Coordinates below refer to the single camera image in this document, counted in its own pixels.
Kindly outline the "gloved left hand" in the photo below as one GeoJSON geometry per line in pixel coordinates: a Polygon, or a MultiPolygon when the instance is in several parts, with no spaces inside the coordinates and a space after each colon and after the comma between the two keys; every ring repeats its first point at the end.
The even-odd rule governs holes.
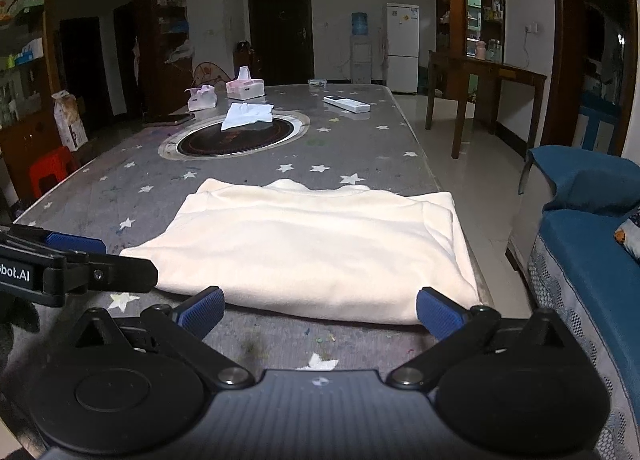
{"type": "Polygon", "coordinates": [[[40,316],[32,302],[1,293],[1,393],[15,395],[41,370],[41,357],[34,336],[40,316]]]}

